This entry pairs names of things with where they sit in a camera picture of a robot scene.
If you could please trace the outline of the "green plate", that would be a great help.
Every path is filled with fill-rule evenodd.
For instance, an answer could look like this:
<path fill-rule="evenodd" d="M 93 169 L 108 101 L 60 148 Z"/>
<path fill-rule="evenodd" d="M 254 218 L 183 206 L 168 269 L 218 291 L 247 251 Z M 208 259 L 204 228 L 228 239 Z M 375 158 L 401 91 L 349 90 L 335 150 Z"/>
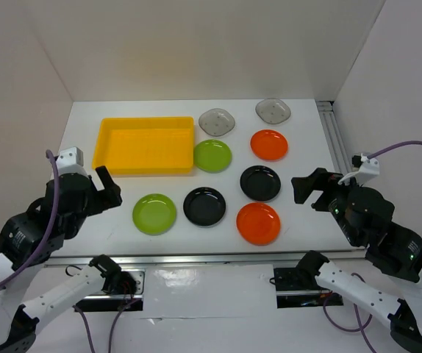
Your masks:
<path fill-rule="evenodd" d="M 176 206 L 169 197 L 151 193 L 136 202 L 132 220 L 140 232 L 155 236 L 167 232 L 174 225 L 176 214 Z"/>
<path fill-rule="evenodd" d="M 208 173 L 219 173 L 227 169 L 232 161 L 231 149 L 220 140 L 204 140 L 193 150 L 194 165 Z"/>

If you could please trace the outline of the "black plate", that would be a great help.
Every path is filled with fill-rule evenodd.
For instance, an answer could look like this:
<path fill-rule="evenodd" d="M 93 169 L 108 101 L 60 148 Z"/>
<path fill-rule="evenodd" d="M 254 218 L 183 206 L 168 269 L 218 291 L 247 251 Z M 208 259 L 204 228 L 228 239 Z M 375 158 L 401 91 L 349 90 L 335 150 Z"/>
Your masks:
<path fill-rule="evenodd" d="M 269 202 L 275 199 L 281 190 L 279 175 L 264 165 L 248 167 L 240 176 L 240 188 L 250 199 L 257 202 Z"/>
<path fill-rule="evenodd" d="M 198 227 L 211 227 L 224 217 L 226 201 L 216 189 L 200 187 L 186 195 L 183 211 L 192 224 Z"/>

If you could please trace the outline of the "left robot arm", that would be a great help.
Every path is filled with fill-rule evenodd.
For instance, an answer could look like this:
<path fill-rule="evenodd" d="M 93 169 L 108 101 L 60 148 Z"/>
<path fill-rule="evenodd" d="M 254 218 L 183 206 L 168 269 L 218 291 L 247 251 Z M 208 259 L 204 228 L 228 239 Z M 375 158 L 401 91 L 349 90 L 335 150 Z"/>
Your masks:
<path fill-rule="evenodd" d="M 10 218 L 0 233 L 0 352 L 26 352 L 58 316 L 86 296 L 103 292 L 131 299 L 136 281 L 105 254 L 50 291 L 24 300 L 32 280 L 85 219 L 122 203 L 121 189 L 104 166 L 96 168 L 103 189 L 90 176 L 56 174 L 44 197 Z"/>

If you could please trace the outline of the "aluminium rail right side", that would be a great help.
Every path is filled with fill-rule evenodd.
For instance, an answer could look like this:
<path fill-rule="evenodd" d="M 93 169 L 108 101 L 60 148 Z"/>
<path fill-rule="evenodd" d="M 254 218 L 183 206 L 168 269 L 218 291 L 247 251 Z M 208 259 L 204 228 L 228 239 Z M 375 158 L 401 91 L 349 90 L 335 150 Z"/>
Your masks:
<path fill-rule="evenodd" d="M 331 101 L 316 101 L 315 103 L 335 170 L 339 173 L 346 174 L 351 171 L 351 160 L 346 152 L 342 135 L 335 118 L 333 103 Z"/>

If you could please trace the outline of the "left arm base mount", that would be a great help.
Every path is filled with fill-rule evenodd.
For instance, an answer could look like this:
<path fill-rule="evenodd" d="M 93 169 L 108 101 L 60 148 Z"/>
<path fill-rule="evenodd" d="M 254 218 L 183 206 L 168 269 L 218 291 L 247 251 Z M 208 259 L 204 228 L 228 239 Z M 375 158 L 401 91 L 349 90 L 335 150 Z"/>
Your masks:
<path fill-rule="evenodd" d="M 115 289 L 110 292 L 100 290 L 86 296 L 76 306 L 86 313 L 113 313 L 132 303 L 130 307 L 126 308 L 127 312 L 142 311 L 145 271 L 126 270 L 121 275 L 122 279 Z"/>

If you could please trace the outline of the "aluminium rail front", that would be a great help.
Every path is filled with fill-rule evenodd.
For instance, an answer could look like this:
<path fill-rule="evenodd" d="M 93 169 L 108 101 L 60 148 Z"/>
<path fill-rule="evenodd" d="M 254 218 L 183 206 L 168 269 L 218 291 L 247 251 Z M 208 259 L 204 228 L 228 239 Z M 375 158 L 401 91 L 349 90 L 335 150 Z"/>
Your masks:
<path fill-rule="evenodd" d="M 183 255 L 140 255 L 140 256 L 117 256 L 112 260 L 126 267 L 146 266 L 185 266 L 185 265 L 217 265 L 217 264 L 257 264 L 257 263 L 292 263 L 298 262 L 306 252 L 263 252 L 242 254 L 183 254 Z M 329 251 L 323 252 L 323 256 L 331 260 L 359 260 L 363 259 L 363 250 Z M 84 266 L 91 257 L 51 257 L 44 266 L 65 267 L 67 265 Z"/>

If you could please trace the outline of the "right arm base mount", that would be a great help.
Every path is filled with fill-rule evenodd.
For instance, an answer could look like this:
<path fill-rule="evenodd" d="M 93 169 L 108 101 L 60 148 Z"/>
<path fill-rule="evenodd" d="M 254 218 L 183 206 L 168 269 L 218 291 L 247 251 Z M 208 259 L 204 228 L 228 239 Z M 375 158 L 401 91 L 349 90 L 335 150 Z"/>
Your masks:
<path fill-rule="evenodd" d="M 275 268 L 269 282 L 276 290 L 276 306 L 283 308 L 343 306 L 338 294 L 306 282 L 298 268 Z"/>

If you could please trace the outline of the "clear grey plate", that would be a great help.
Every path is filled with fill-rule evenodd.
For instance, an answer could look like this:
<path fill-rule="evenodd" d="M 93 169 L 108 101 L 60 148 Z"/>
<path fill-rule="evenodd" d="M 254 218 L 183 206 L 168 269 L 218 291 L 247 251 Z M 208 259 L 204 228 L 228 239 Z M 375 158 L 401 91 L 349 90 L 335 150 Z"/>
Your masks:
<path fill-rule="evenodd" d="M 277 125 L 287 121 L 291 115 L 291 109 L 280 99 L 264 99 L 257 103 L 255 112 L 258 117 L 267 124 Z"/>
<path fill-rule="evenodd" d="M 220 137 L 235 128 L 235 119 L 228 111 L 213 108 L 199 117 L 199 126 L 209 136 Z"/>

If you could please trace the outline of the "aluminium rail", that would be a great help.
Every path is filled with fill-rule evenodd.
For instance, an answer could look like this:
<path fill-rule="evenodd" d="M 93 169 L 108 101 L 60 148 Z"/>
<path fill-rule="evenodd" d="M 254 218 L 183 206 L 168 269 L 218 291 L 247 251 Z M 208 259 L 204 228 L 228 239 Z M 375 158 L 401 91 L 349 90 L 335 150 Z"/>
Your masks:
<path fill-rule="evenodd" d="M 351 160 L 346 152 L 342 135 L 335 118 L 333 103 L 331 101 L 316 101 L 315 103 L 335 170 L 339 173 L 346 174 L 351 171 Z"/>
<path fill-rule="evenodd" d="M 242 254 L 183 254 L 183 255 L 140 255 L 140 256 L 117 256 L 112 260 L 126 267 L 146 266 L 185 266 L 185 265 L 217 265 L 217 264 L 257 264 L 257 263 L 292 263 L 298 262 L 306 252 L 263 252 Z M 363 250 L 329 251 L 323 252 L 323 256 L 331 260 L 359 260 L 363 259 Z M 84 266 L 91 257 L 51 257 L 44 266 L 65 267 L 67 265 Z"/>

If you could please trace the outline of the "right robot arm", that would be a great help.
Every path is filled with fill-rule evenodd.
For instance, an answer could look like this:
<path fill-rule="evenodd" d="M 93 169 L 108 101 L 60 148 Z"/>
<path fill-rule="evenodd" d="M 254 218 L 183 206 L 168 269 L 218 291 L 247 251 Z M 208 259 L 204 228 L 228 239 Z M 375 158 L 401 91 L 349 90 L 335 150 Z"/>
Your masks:
<path fill-rule="evenodd" d="M 347 182 L 341 174 L 316 168 L 309 176 L 292 178 L 291 184 L 297 204 L 305 203 L 313 191 L 321 192 L 313 210 L 328 212 L 349 244 L 364 248 L 365 259 L 389 277 L 402 296 L 371 287 L 317 251 L 298 262 L 298 283 L 341 295 L 387 327 L 400 347 L 422 352 L 421 236 L 393 222 L 395 207 L 380 192 Z"/>

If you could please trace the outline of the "yellow plastic bin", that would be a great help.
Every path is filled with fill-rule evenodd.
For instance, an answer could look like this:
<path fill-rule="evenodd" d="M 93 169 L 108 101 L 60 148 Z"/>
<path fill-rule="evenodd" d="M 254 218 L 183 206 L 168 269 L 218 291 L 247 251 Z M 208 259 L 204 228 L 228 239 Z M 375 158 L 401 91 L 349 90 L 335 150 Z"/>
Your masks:
<path fill-rule="evenodd" d="M 188 174 L 193 168 L 194 120 L 184 117 L 105 118 L 92 168 L 113 176 Z"/>

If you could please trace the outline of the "orange plate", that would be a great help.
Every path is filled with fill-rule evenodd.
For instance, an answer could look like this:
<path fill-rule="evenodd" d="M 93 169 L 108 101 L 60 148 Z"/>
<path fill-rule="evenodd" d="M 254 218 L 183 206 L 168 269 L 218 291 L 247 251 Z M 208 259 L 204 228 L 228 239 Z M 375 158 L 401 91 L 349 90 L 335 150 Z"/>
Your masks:
<path fill-rule="evenodd" d="M 258 158 L 267 161 L 282 159 L 289 149 L 286 137 L 272 129 L 262 129 L 254 133 L 250 147 Z"/>
<path fill-rule="evenodd" d="M 237 213 L 236 227 L 241 237 L 250 244 L 267 246 L 278 238 L 281 221 L 269 205 L 252 202 Z"/>

